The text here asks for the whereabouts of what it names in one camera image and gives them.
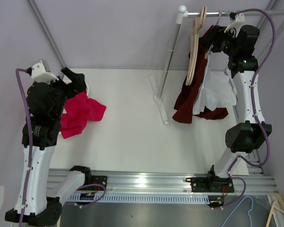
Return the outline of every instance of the red cloth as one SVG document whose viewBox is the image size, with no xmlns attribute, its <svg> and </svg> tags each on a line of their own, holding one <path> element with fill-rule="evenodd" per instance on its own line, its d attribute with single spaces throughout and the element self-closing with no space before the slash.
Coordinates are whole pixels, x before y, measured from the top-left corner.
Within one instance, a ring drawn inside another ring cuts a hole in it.
<svg viewBox="0 0 284 227">
<path fill-rule="evenodd" d="M 106 106 L 95 99 L 88 98 L 85 92 L 81 92 L 74 98 L 66 101 L 60 121 L 61 134 L 64 139 L 81 134 L 87 125 L 87 121 L 99 122 L 102 120 Z"/>
<path fill-rule="evenodd" d="M 213 29 L 211 26 L 205 34 L 208 34 Z M 173 115 L 173 119 L 179 123 L 191 124 L 193 118 L 194 102 L 198 97 L 200 86 L 203 83 L 205 68 L 207 65 L 207 59 L 205 59 L 206 51 L 199 45 L 197 60 L 195 65 L 194 78 L 191 85 L 186 86 L 184 80 L 181 93 L 179 94 L 175 103 L 174 109 L 177 112 Z M 217 108 L 214 111 L 210 111 L 205 108 L 204 112 L 197 115 L 208 120 L 223 119 L 228 115 L 226 108 Z"/>
</svg>

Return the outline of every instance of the white rack foot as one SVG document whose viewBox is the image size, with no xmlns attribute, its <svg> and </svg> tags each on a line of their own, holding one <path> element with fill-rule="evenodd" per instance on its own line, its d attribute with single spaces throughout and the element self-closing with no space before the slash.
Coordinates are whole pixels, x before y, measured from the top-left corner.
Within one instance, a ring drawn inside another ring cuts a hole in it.
<svg viewBox="0 0 284 227">
<path fill-rule="evenodd" d="M 163 124 L 169 124 L 169 119 L 167 117 L 167 114 L 166 114 L 166 111 L 163 105 L 163 97 L 161 98 L 157 97 L 158 86 L 153 76 L 150 76 L 150 82 L 151 82 L 152 91 L 154 93 L 153 101 L 158 105 Z"/>
</svg>

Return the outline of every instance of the gray floor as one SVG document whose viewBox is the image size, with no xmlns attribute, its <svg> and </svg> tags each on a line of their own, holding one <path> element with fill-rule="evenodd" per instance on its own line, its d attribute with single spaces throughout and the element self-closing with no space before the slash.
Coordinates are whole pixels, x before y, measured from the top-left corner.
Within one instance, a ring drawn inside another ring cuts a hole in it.
<svg viewBox="0 0 284 227">
<path fill-rule="evenodd" d="M 270 210 L 267 197 L 253 199 L 253 227 L 264 227 Z M 83 209 L 64 206 L 61 227 L 219 227 L 235 206 L 224 210 L 177 204 L 96 203 Z M 250 199 L 246 199 L 224 227 L 249 227 L 250 206 Z"/>
</svg>

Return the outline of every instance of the metal pole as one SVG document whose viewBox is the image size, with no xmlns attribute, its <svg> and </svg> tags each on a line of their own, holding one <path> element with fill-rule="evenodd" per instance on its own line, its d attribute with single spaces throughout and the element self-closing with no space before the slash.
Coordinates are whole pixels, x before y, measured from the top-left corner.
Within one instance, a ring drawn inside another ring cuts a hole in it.
<svg viewBox="0 0 284 227">
<path fill-rule="evenodd" d="M 283 30 L 284 30 L 284 21 L 282 22 L 282 24 L 278 27 L 278 29 L 276 31 L 275 39 L 277 39 L 279 37 L 279 35 L 282 33 Z M 259 57 L 258 57 L 259 64 L 261 64 L 261 62 L 263 61 L 263 59 L 267 55 L 267 52 L 269 51 L 269 48 L 271 46 L 272 41 L 273 41 L 273 39 L 271 38 L 270 41 L 265 46 L 265 48 L 263 49 L 263 51 L 261 52 L 261 54 L 259 55 Z"/>
<path fill-rule="evenodd" d="M 268 15 L 271 16 L 278 16 L 278 15 L 284 15 L 284 9 L 278 9 L 278 10 L 265 10 L 265 12 Z M 222 12 L 222 17 L 228 17 L 230 15 L 231 12 Z M 207 12 L 206 16 L 207 17 L 217 17 L 219 15 L 219 12 Z M 260 12 L 245 12 L 244 16 L 262 16 L 263 14 Z M 187 17 L 199 17 L 200 16 L 200 12 L 193 12 L 193 13 L 188 13 Z"/>
<path fill-rule="evenodd" d="M 280 0 L 270 0 L 269 4 L 266 7 L 266 10 L 275 9 L 277 5 L 279 4 L 279 2 Z M 261 31 L 266 24 L 267 24 L 267 19 L 263 15 L 257 24 L 257 28 L 260 29 Z"/>
<path fill-rule="evenodd" d="M 174 53 L 174 49 L 175 49 L 175 45 L 176 45 L 176 41 L 177 41 L 177 37 L 178 37 L 178 34 L 179 34 L 180 27 L 181 27 L 181 24 L 180 25 L 176 24 L 176 28 L 175 28 L 175 32 L 174 32 L 174 39 L 173 39 L 171 48 L 170 48 L 169 53 L 168 53 L 167 61 L 165 63 L 165 67 L 164 67 L 164 70 L 163 70 L 163 78 L 161 80 L 161 84 L 159 86 L 158 93 L 156 95 L 157 98 L 162 97 L 163 88 L 164 88 L 164 85 L 165 85 L 167 74 L 169 72 L 169 66 L 170 66 L 172 54 Z"/>
<path fill-rule="evenodd" d="M 38 22 L 43 34 L 46 37 L 46 40 L 48 41 L 50 47 L 52 48 L 52 51 L 54 52 L 59 64 L 61 65 L 62 68 L 64 68 L 66 66 L 65 61 L 62 57 L 62 55 L 60 54 L 59 48 L 55 42 L 55 40 L 53 39 L 50 31 L 47 28 L 47 25 L 40 13 L 40 10 L 38 9 L 38 6 L 36 5 L 34 0 L 26 0 L 29 8 L 32 10 L 33 15 L 36 19 L 36 21 Z"/>
</svg>

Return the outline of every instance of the white garment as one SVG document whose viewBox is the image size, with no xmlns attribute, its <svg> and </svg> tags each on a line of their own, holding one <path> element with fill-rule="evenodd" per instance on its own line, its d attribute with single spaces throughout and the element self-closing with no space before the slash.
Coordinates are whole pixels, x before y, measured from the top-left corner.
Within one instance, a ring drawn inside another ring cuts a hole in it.
<svg viewBox="0 0 284 227">
<path fill-rule="evenodd" d="M 230 73 L 225 75 L 223 71 L 210 71 L 208 69 L 210 54 L 207 59 L 204 79 L 194 103 L 193 115 L 203 112 L 205 106 L 214 111 L 216 108 L 231 107 L 237 103 L 237 91 Z"/>
</svg>

